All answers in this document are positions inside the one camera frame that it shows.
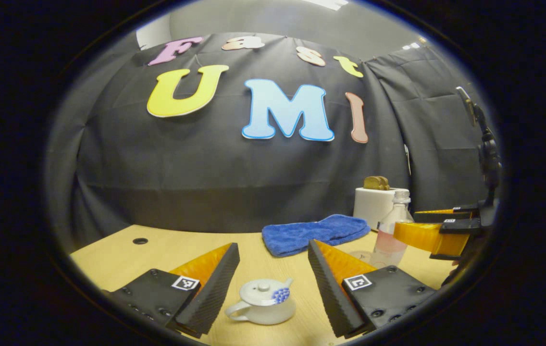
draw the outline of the plastic bottle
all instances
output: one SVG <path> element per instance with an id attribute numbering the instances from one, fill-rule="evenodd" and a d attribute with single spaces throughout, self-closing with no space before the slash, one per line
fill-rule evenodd
<path id="1" fill-rule="evenodd" d="M 378 223 L 378 238 L 373 248 L 370 264 L 377 269 L 398 265 L 407 244 L 393 238 L 396 222 L 414 222 L 408 211 L 409 191 L 395 191 L 392 210 Z"/>

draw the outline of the teapot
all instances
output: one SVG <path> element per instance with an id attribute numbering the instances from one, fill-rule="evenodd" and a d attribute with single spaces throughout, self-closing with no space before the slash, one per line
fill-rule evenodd
<path id="1" fill-rule="evenodd" d="M 281 283 L 272 279 L 259 279 L 246 283 L 239 291 L 241 301 L 224 311 L 235 321 L 257 324 L 278 324 L 295 314 L 297 305 L 290 297 L 292 278 Z"/>

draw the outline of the teapot lid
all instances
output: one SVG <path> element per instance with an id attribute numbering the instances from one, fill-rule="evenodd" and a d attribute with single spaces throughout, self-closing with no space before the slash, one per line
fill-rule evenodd
<path id="1" fill-rule="evenodd" d="M 247 304 L 268 307 L 284 302 L 290 296 L 290 287 L 277 280 L 259 279 L 243 285 L 239 296 Z"/>

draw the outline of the blue letter m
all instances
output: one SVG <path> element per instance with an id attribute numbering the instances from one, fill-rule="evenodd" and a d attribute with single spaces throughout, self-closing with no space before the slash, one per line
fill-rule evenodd
<path id="1" fill-rule="evenodd" d="M 290 101 L 274 81 L 249 79 L 245 86 L 251 89 L 249 125 L 242 131 L 245 138 L 267 139 L 275 135 L 275 128 L 269 125 L 269 111 L 286 137 L 295 132 L 302 115 L 301 137 L 324 142 L 335 138 L 326 122 L 323 100 L 326 92 L 323 88 L 301 85 Z"/>

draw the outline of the blue towel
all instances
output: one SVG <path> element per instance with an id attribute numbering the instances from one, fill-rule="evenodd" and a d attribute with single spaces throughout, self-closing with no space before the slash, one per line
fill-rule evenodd
<path id="1" fill-rule="evenodd" d="M 278 258 L 307 250 L 310 239 L 339 245 L 369 233 L 367 221 L 358 217 L 333 214 L 322 221 L 269 225 L 262 229 L 267 249 Z"/>

